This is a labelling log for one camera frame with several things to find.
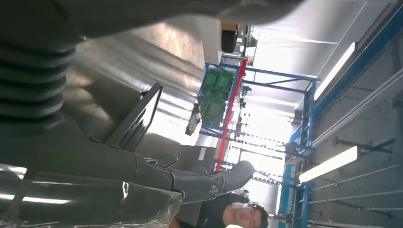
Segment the ceiling light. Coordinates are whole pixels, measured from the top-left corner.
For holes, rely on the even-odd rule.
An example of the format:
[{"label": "ceiling light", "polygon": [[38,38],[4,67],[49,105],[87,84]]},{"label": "ceiling light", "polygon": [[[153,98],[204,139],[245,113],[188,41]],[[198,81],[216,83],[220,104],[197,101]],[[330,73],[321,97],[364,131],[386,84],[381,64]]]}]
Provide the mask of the ceiling light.
[{"label": "ceiling light", "polygon": [[325,88],[330,84],[330,82],[335,78],[339,70],[343,67],[343,65],[347,62],[347,60],[350,58],[350,56],[354,53],[356,49],[356,43],[353,42],[350,47],[345,51],[345,53],[341,56],[339,61],[335,64],[333,69],[330,71],[330,73],[327,75],[327,77],[323,80],[323,82],[320,84],[319,88],[315,92],[315,100],[319,98],[319,96],[323,93]]},{"label": "ceiling light", "polygon": [[299,176],[299,181],[307,182],[315,179],[316,177],[322,176],[328,172],[336,170],[348,163],[351,163],[358,158],[358,148],[352,147],[341,154],[336,155],[335,157],[325,161],[324,163],[302,173]]}]

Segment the man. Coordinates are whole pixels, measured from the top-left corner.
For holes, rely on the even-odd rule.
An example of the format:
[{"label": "man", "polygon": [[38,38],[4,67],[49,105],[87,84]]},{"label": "man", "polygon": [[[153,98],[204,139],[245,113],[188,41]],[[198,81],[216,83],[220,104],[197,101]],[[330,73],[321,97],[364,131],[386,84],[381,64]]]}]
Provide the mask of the man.
[{"label": "man", "polygon": [[[267,228],[268,216],[264,208],[250,203],[237,207],[231,194],[218,196],[214,200],[203,202],[196,228],[225,228],[238,225],[243,228]],[[174,220],[170,228],[191,228],[193,226]]]}]

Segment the black shirt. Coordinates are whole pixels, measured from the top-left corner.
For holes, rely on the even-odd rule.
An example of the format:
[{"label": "black shirt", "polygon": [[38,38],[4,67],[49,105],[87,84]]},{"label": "black shirt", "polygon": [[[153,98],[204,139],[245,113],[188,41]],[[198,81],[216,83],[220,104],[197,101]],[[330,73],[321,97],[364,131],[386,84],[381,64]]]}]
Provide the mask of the black shirt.
[{"label": "black shirt", "polygon": [[214,200],[203,202],[201,205],[199,218],[197,219],[197,228],[225,228],[222,221],[222,215],[227,206],[231,205],[230,194],[218,196]]}]

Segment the clear plastic sheet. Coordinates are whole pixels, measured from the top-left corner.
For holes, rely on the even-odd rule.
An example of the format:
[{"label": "clear plastic sheet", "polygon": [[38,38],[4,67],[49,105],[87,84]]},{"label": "clear plastic sheet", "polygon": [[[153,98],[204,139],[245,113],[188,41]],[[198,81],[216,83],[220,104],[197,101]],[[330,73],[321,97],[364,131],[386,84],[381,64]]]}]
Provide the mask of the clear plastic sheet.
[{"label": "clear plastic sheet", "polygon": [[123,181],[30,175],[0,164],[1,228],[163,228],[181,204],[180,193]]}]

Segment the blue shelving rack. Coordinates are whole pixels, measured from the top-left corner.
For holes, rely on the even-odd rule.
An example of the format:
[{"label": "blue shelving rack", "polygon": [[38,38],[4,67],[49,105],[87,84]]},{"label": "blue shelving rack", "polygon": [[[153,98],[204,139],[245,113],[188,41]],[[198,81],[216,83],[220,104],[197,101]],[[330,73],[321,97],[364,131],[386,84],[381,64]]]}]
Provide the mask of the blue shelving rack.
[{"label": "blue shelving rack", "polygon": [[[206,71],[207,71],[207,69],[209,69],[209,67],[211,65],[212,64],[206,64]],[[222,69],[222,70],[226,70],[228,68],[235,69],[236,70],[235,75],[237,75],[237,73],[239,72],[239,69],[240,69],[239,66],[223,64],[223,63],[221,63],[219,65],[213,65],[213,66],[215,66],[216,68]],[[299,94],[304,95],[303,117],[302,117],[301,125],[298,128],[301,131],[300,134],[298,134],[298,136],[301,135],[301,138],[303,137],[304,140],[301,140],[301,142],[297,142],[297,138],[296,138],[288,143],[284,143],[283,146],[286,148],[286,150],[278,151],[278,152],[286,153],[288,155],[287,156],[288,159],[294,159],[294,158],[306,159],[306,157],[303,155],[304,151],[312,151],[312,152],[316,151],[312,147],[313,129],[314,129],[313,128],[313,122],[314,122],[313,113],[314,112],[312,110],[315,108],[314,95],[315,95],[315,91],[316,91],[316,83],[319,81],[319,79],[312,77],[312,76],[274,72],[274,71],[255,69],[255,68],[250,68],[250,67],[245,68],[245,71],[246,72],[250,71],[250,72],[254,72],[254,73],[263,73],[263,74],[267,74],[268,76],[270,76],[270,75],[282,76],[282,77],[286,77],[288,79],[270,82],[270,83],[259,83],[259,82],[256,82],[255,78],[254,78],[253,81],[242,80],[242,83],[244,83],[244,84],[262,86],[262,87],[267,87],[267,88],[274,88],[274,89],[279,89],[279,90],[284,90],[284,91],[289,91],[289,92],[299,93]],[[309,82],[308,89],[300,90],[300,89],[288,88],[288,87],[283,87],[283,86],[278,85],[280,83],[300,81],[300,80]],[[230,91],[230,99],[233,96],[236,96],[234,88],[235,88],[235,85],[232,85],[232,88]],[[225,120],[227,118],[230,118],[230,115],[231,115],[231,111],[229,111],[227,109]],[[217,138],[222,137],[222,131],[223,131],[222,126],[202,124],[202,129],[203,130],[200,131],[200,134],[217,137]],[[248,135],[247,133],[243,133],[243,132],[237,131],[237,130],[229,130],[229,133],[237,133],[239,135]],[[232,139],[230,137],[227,137],[227,140],[248,144],[248,142]]]}]

